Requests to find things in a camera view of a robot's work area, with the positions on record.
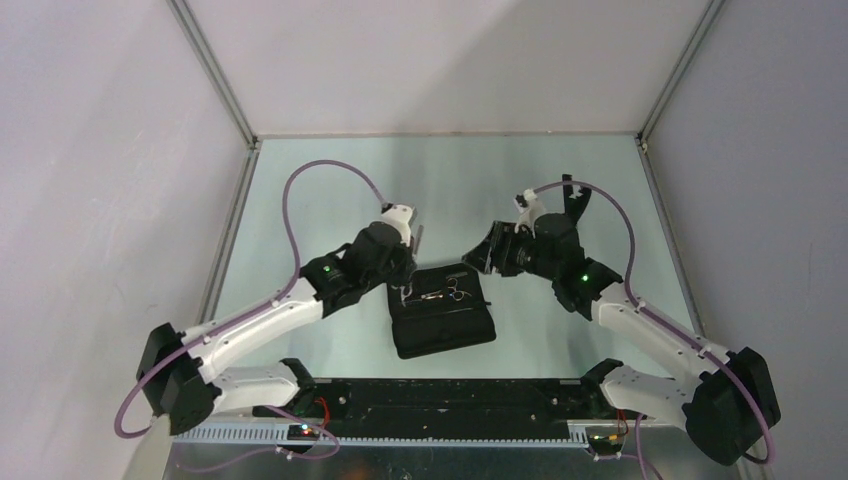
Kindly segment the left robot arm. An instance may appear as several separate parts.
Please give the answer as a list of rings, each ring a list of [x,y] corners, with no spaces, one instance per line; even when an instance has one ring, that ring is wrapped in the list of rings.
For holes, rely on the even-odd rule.
[[[262,367],[238,361],[271,341],[356,305],[384,286],[392,335],[403,359],[494,340],[478,274],[463,263],[418,271],[408,225],[378,220],[355,239],[296,270],[284,288],[228,320],[184,331],[165,323],[150,332],[136,378],[154,416],[172,436],[209,417],[248,407],[282,407],[304,416],[316,403],[302,362]]]

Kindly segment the black zip tool case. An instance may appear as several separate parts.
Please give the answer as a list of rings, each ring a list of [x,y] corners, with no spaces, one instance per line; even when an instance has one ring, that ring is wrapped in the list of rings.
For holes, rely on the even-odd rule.
[[[432,300],[403,306],[401,298],[445,288],[457,277],[471,297],[456,302]],[[392,340],[403,360],[489,343],[497,338],[479,274],[463,263],[421,269],[405,287],[387,289]]]

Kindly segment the silver thinning scissors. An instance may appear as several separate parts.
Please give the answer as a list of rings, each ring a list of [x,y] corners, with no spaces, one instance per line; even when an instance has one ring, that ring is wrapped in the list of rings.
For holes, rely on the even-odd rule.
[[[423,294],[411,294],[401,298],[401,304],[403,306],[407,306],[414,303],[424,302],[424,301],[432,301],[432,300],[444,300],[450,299],[446,296],[445,288],[431,291]]]

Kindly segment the silver straight scissors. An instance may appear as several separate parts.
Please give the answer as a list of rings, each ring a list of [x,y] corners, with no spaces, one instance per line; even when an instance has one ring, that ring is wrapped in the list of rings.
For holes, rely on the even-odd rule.
[[[450,299],[460,302],[472,296],[472,294],[461,288],[457,277],[448,277],[445,286],[446,296]]]

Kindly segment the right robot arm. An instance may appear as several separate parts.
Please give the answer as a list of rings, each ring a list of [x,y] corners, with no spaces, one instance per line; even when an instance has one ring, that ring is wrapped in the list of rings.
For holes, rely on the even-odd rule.
[[[766,360],[728,350],[687,331],[627,290],[623,277],[587,256],[565,214],[534,226],[496,221],[488,233],[487,273],[532,274],[550,282],[563,308],[627,339],[665,370],[657,376],[605,359],[580,379],[585,411],[606,418],[638,412],[683,430],[709,459],[730,466],[782,417]]]

